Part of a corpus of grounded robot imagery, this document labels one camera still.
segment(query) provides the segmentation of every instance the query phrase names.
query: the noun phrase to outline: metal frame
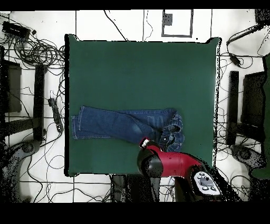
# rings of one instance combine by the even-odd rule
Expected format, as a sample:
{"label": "metal frame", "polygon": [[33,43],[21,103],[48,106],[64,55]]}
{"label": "metal frame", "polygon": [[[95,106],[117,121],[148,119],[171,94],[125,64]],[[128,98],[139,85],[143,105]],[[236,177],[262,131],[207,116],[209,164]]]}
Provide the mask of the metal frame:
{"label": "metal frame", "polygon": [[238,123],[238,84],[239,72],[231,71],[229,75],[228,88],[228,126],[226,131],[226,145],[235,145],[237,134],[252,138],[258,142],[263,142],[265,133],[263,127],[254,127],[252,125]]}
{"label": "metal frame", "polygon": [[[7,106],[7,71],[3,69],[4,48],[0,47],[0,201],[22,202],[20,195],[20,169],[23,159],[33,155],[40,149],[45,131],[43,129],[44,115],[44,76],[46,68],[43,64],[35,66],[34,118],[5,122]],[[24,141],[8,147],[3,144],[5,136],[33,129],[33,140]]]}
{"label": "metal frame", "polygon": [[162,11],[162,31],[161,31],[161,37],[163,37],[163,38],[192,38],[192,33],[193,33],[193,13],[194,13],[194,10],[191,10],[190,33],[189,33],[189,35],[171,35],[171,34],[164,34],[164,16],[165,16],[165,10],[163,10]]}

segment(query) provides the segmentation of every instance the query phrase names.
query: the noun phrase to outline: jeans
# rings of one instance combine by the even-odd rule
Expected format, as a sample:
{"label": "jeans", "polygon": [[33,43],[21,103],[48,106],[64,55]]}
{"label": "jeans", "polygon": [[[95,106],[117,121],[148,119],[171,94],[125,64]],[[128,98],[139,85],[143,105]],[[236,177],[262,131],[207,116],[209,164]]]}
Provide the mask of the jeans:
{"label": "jeans", "polygon": [[166,152],[180,152],[184,142],[182,117],[174,109],[110,111],[82,106],[72,116],[74,139],[117,138],[139,144],[144,137]]}

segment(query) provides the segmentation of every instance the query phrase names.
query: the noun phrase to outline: green mat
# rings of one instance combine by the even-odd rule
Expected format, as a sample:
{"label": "green mat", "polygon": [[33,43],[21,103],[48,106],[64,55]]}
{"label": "green mat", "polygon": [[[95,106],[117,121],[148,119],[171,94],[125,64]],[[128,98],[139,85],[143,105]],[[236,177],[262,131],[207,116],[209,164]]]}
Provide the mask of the green mat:
{"label": "green mat", "polygon": [[262,153],[266,158],[266,167],[255,169],[251,175],[259,179],[270,179],[270,54],[263,57],[264,70],[266,71],[266,81],[263,89],[265,94],[264,111],[264,134],[265,141],[262,143]]}
{"label": "green mat", "polygon": [[184,124],[182,152],[212,165],[216,54],[221,39],[109,42],[78,41],[69,35],[65,41],[69,50],[69,173],[138,173],[138,145],[118,139],[73,139],[71,116],[82,105],[108,110],[175,108]]}

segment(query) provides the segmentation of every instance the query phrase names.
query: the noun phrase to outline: gray button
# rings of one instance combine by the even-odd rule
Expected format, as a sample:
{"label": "gray button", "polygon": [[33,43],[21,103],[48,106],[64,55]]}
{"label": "gray button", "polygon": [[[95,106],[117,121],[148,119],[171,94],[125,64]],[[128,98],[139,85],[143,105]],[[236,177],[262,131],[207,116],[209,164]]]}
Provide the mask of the gray button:
{"label": "gray button", "polygon": [[209,177],[201,178],[200,179],[200,185],[202,186],[214,186],[214,183],[212,180],[209,179]]}

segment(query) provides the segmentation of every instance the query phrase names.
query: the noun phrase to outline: black bar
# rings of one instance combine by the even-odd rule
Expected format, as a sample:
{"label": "black bar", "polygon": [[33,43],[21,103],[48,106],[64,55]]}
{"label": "black bar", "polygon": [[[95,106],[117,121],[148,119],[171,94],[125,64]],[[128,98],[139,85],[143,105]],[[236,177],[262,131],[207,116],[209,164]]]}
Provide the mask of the black bar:
{"label": "black bar", "polygon": [[241,122],[262,127],[264,125],[265,96],[263,85],[265,71],[246,74],[243,82],[243,106]]}
{"label": "black bar", "polygon": [[28,130],[33,128],[38,128],[40,125],[40,119],[21,119],[21,120],[13,120],[11,122],[6,123],[6,136],[13,135],[18,132],[23,132],[24,130]]}
{"label": "black bar", "polygon": [[176,202],[194,202],[194,197],[191,195],[187,180],[180,177],[175,177],[175,201]]}
{"label": "black bar", "polygon": [[254,127],[252,125],[238,123],[236,125],[236,132],[261,143],[263,143],[265,139],[263,127]]}
{"label": "black bar", "polygon": [[7,90],[10,92],[7,96],[8,106],[5,108],[5,112],[20,112],[22,110],[20,102],[22,68],[20,64],[7,60],[4,60],[3,66],[7,73]]}
{"label": "black bar", "polygon": [[227,106],[227,131],[226,145],[235,145],[237,134],[237,114],[238,114],[238,85],[239,72],[231,71],[229,75],[228,106]]}
{"label": "black bar", "polygon": [[43,115],[44,115],[44,76],[45,66],[38,64],[35,67],[35,89],[34,89],[34,108],[33,117],[38,119],[38,126],[33,128],[34,140],[43,139]]}

